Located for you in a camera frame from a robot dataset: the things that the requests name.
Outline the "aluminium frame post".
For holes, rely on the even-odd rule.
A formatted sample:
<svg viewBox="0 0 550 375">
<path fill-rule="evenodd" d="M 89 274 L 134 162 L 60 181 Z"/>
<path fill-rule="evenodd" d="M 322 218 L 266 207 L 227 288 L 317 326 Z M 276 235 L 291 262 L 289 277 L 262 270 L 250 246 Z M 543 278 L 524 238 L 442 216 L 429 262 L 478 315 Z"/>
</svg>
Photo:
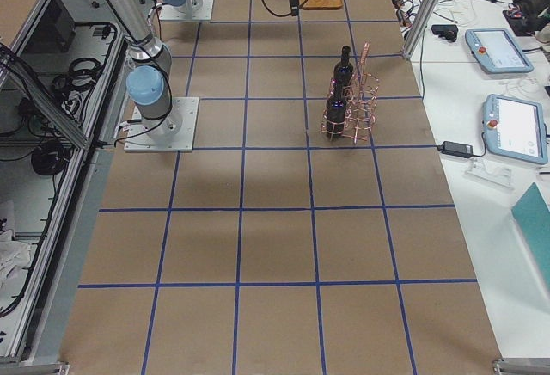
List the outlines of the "aluminium frame post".
<svg viewBox="0 0 550 375">
<path fill-rule="evenodd" d="M 430 19 L 438 0 L 422 0 L 416 17 L 409 29 L 405 44 L 402 49 L 402 57 L 406 60 L 412 58 L 413 52 L 425 32 L 428 20 Z"/>
</svg>

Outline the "blue teach pendant near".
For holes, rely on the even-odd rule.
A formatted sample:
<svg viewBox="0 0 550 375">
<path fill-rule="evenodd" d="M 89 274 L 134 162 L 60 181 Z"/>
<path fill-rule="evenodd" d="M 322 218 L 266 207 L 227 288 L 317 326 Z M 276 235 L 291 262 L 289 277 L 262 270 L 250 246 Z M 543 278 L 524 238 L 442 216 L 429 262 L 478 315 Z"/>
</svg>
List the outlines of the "blue teach pendant near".
<svg viewBox="0 0 550 375">
<path fill-rule="evenodd" d="M 495 155 L 546 164 L 548 152 L 542 105 L 490 94 L 482 108 L 486 148 Z"/>
</svg>

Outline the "white crumpled cloth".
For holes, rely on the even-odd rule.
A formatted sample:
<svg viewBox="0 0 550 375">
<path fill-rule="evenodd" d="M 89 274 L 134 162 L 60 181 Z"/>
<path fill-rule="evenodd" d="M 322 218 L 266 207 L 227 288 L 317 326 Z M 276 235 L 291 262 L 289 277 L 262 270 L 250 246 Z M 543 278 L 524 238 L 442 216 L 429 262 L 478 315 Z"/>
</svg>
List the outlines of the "white crumpled cloth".
<svg viewBox="0 0 550 375">
<path fill-rule="evenodd" d="M 31 244 L 16 238 L 15 203 L 1 203 L 1 290 L 13 290 L 32 260 Z"/>
</svg>

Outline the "black power adapter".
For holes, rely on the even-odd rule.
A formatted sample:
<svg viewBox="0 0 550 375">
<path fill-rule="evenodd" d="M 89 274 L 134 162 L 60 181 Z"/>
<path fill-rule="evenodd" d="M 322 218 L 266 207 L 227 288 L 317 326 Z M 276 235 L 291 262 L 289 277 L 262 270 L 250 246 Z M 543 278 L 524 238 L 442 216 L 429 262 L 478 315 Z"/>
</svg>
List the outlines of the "black power adapter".
<svg viewBox="0 0 550 375">
<path fill-rule="evenodd" d="M 460 158 L 471 158 L 474 155 L 470 144 L 462 144 L 451 141 L 443 141 L 437 146 L 437 150 L 444 155 Z"/>
</svg>

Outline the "dark wine bottle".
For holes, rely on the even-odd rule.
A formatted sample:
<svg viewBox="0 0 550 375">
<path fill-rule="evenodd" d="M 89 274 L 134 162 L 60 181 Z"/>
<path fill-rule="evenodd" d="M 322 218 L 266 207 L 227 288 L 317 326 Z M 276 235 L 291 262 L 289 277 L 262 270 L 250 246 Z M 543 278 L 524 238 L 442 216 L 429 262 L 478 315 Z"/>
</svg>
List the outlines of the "dark wine bottle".
<svg viewBox="0 0 550 375">
<path fill-rule="evenodd" d="M 340 60 L 334 66 L 333 80 L 335 83 L 341 84 L 344 88 L 349 87 L 353 76 L 354 68 L 350 62 L 351 48 L 342 46 Z"/>
<path fill-rule="evenodd" d="M 326 135 L 336 138 L 341 135 L 345 125 L 347 100 L 344 96 L 344 87 L 341 82 L 333 81 L 332 94 L 326 104 Z"/>
</svg>

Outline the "dark wine bottle rear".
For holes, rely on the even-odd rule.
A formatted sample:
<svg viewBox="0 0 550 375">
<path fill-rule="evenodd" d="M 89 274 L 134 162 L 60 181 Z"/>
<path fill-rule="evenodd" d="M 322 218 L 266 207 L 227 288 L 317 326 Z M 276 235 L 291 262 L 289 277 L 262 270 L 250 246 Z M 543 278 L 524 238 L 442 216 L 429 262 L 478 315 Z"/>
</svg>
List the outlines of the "dark wine bottle rear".
<svg viewBox="0 0 550 375">
<path fill-rule="evenodd" d="M 354 68 L 350 62 L 351 48 L 342 46 L 340 60 L 334 66 L 333 80 L 335 83 L 341 84 L 344 88 L 349 87 L 353 76 Z"/>
</svg>

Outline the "dark wine bottle front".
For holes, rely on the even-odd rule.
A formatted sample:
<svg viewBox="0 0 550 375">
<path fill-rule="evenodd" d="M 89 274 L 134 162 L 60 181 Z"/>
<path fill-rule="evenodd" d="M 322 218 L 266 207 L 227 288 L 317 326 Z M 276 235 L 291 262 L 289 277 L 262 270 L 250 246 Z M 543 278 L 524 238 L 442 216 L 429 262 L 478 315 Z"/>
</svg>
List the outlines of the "dark wine bottle front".
<svg viewBox="0 0 550 375">
<path fill-rule="evenodd" d="M 336 138 L 341 135 L 345 125 L 347 100 L 344 96 L 344 87 L 341 82 L 333 81 L 332 94 L 326 104 L 326 135 Z"/>
</svg>

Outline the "clear acrylic stand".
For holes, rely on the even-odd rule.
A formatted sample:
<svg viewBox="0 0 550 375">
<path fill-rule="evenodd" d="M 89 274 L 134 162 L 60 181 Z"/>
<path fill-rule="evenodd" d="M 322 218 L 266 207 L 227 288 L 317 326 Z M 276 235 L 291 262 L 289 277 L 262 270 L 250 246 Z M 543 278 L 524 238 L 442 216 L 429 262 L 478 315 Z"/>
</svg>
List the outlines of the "clear acrylic stand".
<svg viewBox="0 0 550 375">
<path fill-rule="evenodd" d="M 473 158 L 464 174 L 506 190 L 514 189 L 511 169 L 504 166 L 490 168 L 480 158 Z"/>
</svg>

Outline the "blue teach pendant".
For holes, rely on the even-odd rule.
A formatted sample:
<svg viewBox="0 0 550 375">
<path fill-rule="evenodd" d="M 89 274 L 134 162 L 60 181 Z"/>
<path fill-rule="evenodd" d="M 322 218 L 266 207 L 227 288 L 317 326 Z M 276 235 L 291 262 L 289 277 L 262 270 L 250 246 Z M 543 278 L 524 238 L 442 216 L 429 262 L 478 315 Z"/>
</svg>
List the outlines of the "blue teach pendant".
<svg viewBox="0 0 550 375">
<path fill-rule="evenodd" d="M 531 61 L 507 29 L 468 29 L 465 41 L 488 74 L 523 74 L 534 70 Z"/>
<path fill-rule="evenodd" d="M 546 164 L 548 152 L 542 105 L 490 94 L 482 108 L 486 148 L 495 155 Z"/>
</svg>

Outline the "teal board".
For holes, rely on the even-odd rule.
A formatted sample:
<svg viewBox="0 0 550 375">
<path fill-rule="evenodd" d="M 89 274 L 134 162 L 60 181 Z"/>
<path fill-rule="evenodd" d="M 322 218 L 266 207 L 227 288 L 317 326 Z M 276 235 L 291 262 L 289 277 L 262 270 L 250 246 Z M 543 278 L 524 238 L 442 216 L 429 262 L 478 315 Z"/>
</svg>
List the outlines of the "teal board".
<svg viewBox="0 0 550 375">
<path fill-rule="evenodd" d="M 512 207 L 512 216 L 545 280 L 549 280 L 549 206 L 532 183 Z"/>
</svg>

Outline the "blue teach pendant far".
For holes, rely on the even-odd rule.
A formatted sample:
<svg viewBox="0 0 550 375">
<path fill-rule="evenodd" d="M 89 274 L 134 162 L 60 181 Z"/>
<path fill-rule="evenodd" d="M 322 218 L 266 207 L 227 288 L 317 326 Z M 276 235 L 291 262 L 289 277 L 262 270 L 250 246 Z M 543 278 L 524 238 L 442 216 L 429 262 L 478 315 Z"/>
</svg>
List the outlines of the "blue teach pendant far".
<svg viewBox="0 0 550 375">
<path fill-rule="evenodd" d="M 507 29 L 468 29 L 465 41 L 488 74 L 523 74 L 534 70 L 531 61 Z"/>
</svg>

